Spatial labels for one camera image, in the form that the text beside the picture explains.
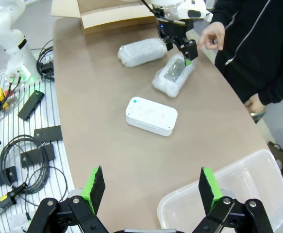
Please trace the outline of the grey handheld device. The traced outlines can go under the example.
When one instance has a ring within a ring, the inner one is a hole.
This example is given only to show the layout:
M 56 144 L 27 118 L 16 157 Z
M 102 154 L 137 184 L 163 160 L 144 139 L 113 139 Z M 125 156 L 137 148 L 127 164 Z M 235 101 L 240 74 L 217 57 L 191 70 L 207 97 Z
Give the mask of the grey handheld device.
M 250 113 L 250 116 L 255 124 L 257 124 L 265 115 L 266 111 L 261 111 L 259 113 Z

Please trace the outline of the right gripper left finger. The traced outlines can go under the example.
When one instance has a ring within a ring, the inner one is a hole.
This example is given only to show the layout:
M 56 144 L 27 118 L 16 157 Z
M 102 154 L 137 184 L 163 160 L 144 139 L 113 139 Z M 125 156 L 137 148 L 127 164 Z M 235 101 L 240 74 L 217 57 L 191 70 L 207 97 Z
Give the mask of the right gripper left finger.
M 82 233 L 109 233 L 97 217 L 105 191 L 102 167 L 95 167 L 81 194 L 59 202 L 54 198 L 43 199 L 27 229 L 27 233 L 66 233 L 77 226 Z

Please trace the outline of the clear plastic container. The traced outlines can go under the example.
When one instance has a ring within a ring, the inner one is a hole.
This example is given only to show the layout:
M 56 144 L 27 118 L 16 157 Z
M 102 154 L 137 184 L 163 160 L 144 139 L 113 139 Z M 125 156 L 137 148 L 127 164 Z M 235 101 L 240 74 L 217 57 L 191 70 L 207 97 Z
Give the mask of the clear plastic container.
M 215 172 L 222 193 L 244 203 L 259 199 L 273 230 L 283 224 L 283 178 L 268 150 L 256 151 Z M 162 228 L 190 233 L 205 216 L 198 181 L 161 199 L 157 215 Z

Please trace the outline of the person in black zip jacket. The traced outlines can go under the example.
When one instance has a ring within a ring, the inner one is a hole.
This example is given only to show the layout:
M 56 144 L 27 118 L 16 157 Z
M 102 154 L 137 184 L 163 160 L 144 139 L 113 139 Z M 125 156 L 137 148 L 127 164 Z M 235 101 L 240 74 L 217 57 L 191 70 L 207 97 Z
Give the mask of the person in black zip jacket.
M 229 0 L 215 65 L 242 102 L 283 73 L 283 0 Z

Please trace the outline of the bubble-wrapped clock with label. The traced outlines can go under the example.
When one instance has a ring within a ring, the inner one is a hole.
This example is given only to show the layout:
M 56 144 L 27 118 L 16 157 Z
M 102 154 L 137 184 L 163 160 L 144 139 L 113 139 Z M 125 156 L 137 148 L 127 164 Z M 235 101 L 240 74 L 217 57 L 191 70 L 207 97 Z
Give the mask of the bubble-wrapped clock with label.
M 186 66 L 184 57 L 175 54 L 162 69 L 157 71 L 152 81 L 153 87 L 175 98 L 194 68 L 194 62 L 189 62 Z

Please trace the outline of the plain bubble-wrapped clock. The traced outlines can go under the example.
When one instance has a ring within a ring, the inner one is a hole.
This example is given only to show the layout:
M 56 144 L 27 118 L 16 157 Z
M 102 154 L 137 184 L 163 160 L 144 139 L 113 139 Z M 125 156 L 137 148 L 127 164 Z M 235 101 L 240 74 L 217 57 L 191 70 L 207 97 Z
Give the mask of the plain bubble-wrapped clock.
M 149 38 L 122 45 L 117 53 L 125 67 L 136 67 L 150 61 L 161 59 L 167 53 L 163 40 Z

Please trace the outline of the left forearm in black sleeve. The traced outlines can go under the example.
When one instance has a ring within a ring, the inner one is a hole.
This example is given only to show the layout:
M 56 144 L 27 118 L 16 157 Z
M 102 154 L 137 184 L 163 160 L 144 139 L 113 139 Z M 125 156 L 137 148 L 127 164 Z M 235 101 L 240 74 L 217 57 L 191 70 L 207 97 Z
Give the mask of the left forearm in black sleeve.
M 262 105 L 278 103 L 283 100 L 283 73 L 266 86 L 266 89 L 258 93 Z

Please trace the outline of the person's right hand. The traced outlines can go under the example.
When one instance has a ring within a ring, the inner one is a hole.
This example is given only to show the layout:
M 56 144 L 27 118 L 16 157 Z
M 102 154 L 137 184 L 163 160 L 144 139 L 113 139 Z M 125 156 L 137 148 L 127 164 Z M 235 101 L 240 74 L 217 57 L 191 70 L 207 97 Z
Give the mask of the person's right hand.
M 197 49 L 204 45 L 208 50 L 223 50 L 225 27 L 221 22 L 213 22 L 206 27 L 199 38 Z

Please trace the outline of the person's left hand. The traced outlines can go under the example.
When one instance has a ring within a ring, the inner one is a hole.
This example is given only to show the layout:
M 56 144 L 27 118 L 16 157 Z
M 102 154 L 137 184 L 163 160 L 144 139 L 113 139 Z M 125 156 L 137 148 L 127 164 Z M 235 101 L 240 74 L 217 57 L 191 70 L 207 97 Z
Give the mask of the person's left hand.
M 263 105 L 259 99 L 258 94 L 252 95 L 245 103 L 245 108 L 250 114 L 258 114 L 265 110 L 265 105 Z

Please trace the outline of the brown cardboard box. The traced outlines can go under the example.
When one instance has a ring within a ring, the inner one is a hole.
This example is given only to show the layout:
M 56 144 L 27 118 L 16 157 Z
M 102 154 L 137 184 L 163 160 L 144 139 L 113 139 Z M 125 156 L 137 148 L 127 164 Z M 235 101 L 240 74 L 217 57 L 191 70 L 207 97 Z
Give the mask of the brown cardboard box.
M 84 35 L 156 21 L 141 0 L 52 0 L 51 15 L 80 19 Z

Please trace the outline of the black flat mounting plate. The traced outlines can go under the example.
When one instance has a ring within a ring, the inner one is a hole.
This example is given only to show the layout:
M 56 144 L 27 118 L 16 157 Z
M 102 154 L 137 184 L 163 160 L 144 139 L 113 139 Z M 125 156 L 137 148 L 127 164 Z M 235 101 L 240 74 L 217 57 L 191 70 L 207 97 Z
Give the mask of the black flat mounting plate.
M 52 126 L 35 129 L 33 137 L 39 142 L 51 142 L 63 140 L 61 126 Z
M 43 146 L 46 151 L 49 161 L 55 160 L 55 152 L 53 144 Z M 22 168 L 27 168 L 33 165 L 37 165 L 43 162 L 42 157 L 38 149 L 33 149 L 25 153 L 20 154 L 20 162 Z
M 26 103 L 23 105 L 22 109 L 19 111 L 18 117 L 24 121 L 27 121 L 31 117 L 32 113 L 35 111 L 41 100 L 44 98 L 44 96 L 45 94 L 43 92 L 34 90 Z
M 15 166 L 8 167 L 5 169 L 5 171 L 6 171 L 6 175 L 7 175 L 9 183 L 14 183 L 18 181 L 17 168 Z M 5 185 L 5 184 L 6 183 L 0 173 L 0 186 Z

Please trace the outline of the white unwrapped digital clock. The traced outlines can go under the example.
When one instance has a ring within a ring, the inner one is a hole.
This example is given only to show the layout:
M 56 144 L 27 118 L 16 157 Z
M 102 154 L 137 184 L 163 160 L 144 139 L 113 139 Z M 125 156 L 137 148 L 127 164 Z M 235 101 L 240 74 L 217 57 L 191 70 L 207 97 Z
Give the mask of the white unwrapped digital clock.
M 176 124 L 175 108 L 141 97 L 133 97 L 126 111 L 127 124 L 161 135 L 170 136 Z

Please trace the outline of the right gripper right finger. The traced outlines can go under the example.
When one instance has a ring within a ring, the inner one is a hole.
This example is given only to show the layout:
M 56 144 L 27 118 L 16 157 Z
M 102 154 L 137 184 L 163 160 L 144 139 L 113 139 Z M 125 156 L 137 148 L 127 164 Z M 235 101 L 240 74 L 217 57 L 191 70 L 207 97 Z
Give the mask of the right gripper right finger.
M 259 199 L 241 203 L 224 196 L 211 168 L 201 168 L 199 192 L 205 217 L 192 233 L 221 233 L 224 228 L 235 233 L 274 233 L 263 203 Z

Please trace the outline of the right forearm in black sleeve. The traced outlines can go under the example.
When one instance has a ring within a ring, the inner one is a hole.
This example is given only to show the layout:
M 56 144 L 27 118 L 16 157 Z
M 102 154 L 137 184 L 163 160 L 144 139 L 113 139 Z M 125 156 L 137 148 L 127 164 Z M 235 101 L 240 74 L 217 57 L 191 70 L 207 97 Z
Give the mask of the right forearm in black sleeve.
M 233 18 L 229 7 L 229 0 L 217 0 L 211 12 L 213 14 L 211 23 L 219 22 L 226 27 Z

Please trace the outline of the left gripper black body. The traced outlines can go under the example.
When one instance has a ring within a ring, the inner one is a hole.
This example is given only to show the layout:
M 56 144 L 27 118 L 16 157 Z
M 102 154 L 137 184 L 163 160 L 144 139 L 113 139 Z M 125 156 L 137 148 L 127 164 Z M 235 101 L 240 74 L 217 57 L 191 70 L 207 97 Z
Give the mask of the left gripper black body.
M 169 37 L 174 45 L 178 45 L 178 40 L 186 38 L 186 21 L 182 19 L 168 19 L 165 17 L 163 9 L 155 9 L 155 17 L 158 20 L 158 34 L 165 42 L 165 37 Z

